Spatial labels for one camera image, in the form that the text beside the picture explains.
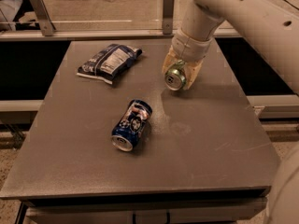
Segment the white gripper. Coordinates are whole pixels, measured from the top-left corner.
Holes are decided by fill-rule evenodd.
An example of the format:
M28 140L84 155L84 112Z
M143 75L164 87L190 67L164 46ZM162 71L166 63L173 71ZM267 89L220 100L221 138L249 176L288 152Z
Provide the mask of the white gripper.
M178 60L178 57L187 62L184 66L187 78L184 90L188 90L196 80L206 57L212 39L199 41L186 35L181 29L177 30L172 38L172 47L165 56L162 73L165 74L169 67Z

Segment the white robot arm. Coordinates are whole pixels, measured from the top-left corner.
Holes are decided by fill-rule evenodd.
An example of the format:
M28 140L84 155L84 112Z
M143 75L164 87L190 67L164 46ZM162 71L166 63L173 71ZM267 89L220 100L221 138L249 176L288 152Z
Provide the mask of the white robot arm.
M172 39L162 72L184 62L187 90L195 81L215 30L228 21L293 92L299 94L299 18L267 0L192 0ZM264 224L299 224L299 146L283 158Z

